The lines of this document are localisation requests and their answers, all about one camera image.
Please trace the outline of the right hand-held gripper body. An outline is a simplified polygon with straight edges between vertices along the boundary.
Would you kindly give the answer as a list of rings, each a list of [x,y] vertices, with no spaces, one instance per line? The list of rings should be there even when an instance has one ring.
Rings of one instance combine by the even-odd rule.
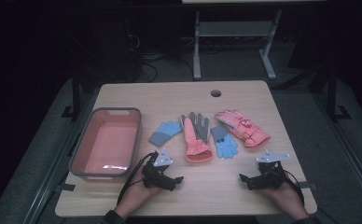
[[[278,189],[285,179],[285,171],[281,161],[288,160],[288,154],[266,150],[256,158],[260,176],[258,189]]]

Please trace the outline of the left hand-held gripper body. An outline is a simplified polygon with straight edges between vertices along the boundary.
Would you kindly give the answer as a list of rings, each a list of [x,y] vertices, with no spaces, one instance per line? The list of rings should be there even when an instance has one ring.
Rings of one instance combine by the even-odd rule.
[[[163,183],[170,183],[169,176],[163,172],[173,163],[166,150],[155,151],[143,167],[143,183],[146,188],[158,187],[162,189]]]

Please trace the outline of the pink padded glove grey palm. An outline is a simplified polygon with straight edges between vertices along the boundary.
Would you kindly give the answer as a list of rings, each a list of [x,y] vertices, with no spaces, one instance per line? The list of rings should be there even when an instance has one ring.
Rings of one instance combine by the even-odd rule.
[[[191,163],[207,162],[213,158],[209,146],[210,120],[201,113],[190,112],[180,117],[181,126],[187,144],[186,161]]]
[[[271,137],[239,110],[217,112],[215,118],[224,123],[228,130],[246,147],[258,147]]]

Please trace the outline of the blue knit glove grey cuff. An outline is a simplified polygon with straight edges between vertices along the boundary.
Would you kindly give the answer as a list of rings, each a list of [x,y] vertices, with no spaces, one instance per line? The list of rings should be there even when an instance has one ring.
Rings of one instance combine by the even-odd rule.
[[[163,122],[157,130],[151,134],[148,139],[148,142],[153,144],[156,147],[163,146],[167,141],[169,141],[173,136],[182,131],[181,125],[175,121],[166,121]]]
[[[216,145],[216,155],[221,159],[233,159],[238,154],[238,143],[231,137],[227,128],[222,125],[211,129]]]

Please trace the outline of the pink basket with grey rim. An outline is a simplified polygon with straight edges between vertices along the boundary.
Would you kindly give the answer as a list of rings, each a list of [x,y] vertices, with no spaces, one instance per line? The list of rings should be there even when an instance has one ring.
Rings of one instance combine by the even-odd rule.
[[[100,107],[89,116],[69,163],[84,180],[113,180],[132,168],[142,131],[142,113],[135,107]]]

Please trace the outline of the person's left hand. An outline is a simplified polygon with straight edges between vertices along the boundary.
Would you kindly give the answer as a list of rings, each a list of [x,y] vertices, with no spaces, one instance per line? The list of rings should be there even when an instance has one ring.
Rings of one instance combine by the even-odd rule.
[[[142,181],[142,172],[138,171],[132,179],[133,185],[124,192],[114,211],[123,219],[142,206],[148,199],[160,193],[160,188],[146,188]]]

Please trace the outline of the aluminium floor rail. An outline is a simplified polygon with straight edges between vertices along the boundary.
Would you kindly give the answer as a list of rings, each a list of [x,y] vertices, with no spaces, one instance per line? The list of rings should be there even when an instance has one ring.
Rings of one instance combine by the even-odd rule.
[[[326,116],[362,188],[362,108],[351,93],[345,93],[340,97],[341,103],[334,106],[334,114],[331,114],[328,96],[315,94],[313,97]]]
[[[25,155],[23,167],[26,168],[24,173],[28,175],[25,180],[29,180],[29,183],[25,183],[23,188],[31,188],[34,193],[22,217],[22,224],[36,224],[55,189],[67,176],[74,144],[96,98],[96,93],[83,93],[81,112],[75,118],[63,115],[71,104],[70,95],[55,99]]]

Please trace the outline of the black metal stand post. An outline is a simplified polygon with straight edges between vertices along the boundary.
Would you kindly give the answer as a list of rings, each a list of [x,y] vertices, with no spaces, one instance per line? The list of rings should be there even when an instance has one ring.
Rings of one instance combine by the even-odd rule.
[[[343,105],[336,103],[337,76],[333,63],[327,64],[327,114],[333,122],[350,119],[351,116]]]
[[[72,78],[72,104],[68,105],[62,113],[62,118],[69,118],[72,121],[75,121],[81,110],[81,101],[80,101],[80,82],[79,75],[77,70],[73,74]]]

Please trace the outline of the grey metal table frame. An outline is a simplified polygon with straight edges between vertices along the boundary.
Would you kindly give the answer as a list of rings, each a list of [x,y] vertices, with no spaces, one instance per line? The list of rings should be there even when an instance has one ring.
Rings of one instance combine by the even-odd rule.
[[[259,56],[269,79],[276,79],[269,58],[270,49],[281,18],[282,11],[277,10],[271,21],[201,21],[200,12],[195,13],[193,78],[202,79],[200,60],[201,37],[266,37],[267,43],[260,49]]]

